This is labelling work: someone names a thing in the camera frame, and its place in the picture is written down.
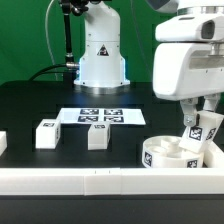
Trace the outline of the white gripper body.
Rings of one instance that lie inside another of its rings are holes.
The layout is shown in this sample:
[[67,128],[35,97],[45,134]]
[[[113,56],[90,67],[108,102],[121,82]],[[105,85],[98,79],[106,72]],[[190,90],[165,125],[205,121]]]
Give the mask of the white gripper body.
[[154,57],[153,90],[166,100],[224,92],[224,56],[212,56],[209,44],[160,44]]

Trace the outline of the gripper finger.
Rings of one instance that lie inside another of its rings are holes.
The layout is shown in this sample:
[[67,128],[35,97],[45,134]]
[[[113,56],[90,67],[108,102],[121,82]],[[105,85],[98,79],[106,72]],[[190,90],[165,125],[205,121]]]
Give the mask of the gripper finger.
[[220,98],[221,98],[221,94],[220,93],[206,95],[204,97],[203,109],[205,111],[215,112],[216,109],[217,109],[218,103],[220,101]]
[[194,127],[197,123],[197,98],[188,98],[180,101],[180,105],[184,114],[184,125]]

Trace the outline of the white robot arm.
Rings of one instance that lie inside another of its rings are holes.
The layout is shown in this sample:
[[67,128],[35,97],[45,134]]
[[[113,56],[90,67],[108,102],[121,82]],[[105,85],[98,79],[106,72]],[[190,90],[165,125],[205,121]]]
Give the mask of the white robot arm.
[[[154,10],[172,13],[159,24],[154,55],[153,90],[160,99],[179,101],[184,124],[194,127],[197,99],[213,111],[224,92],[224,0],[146,0]],[[93,89],[126,85],[120,55],[120,18],[104,2],[87,0],[85,53],[77,84]]]

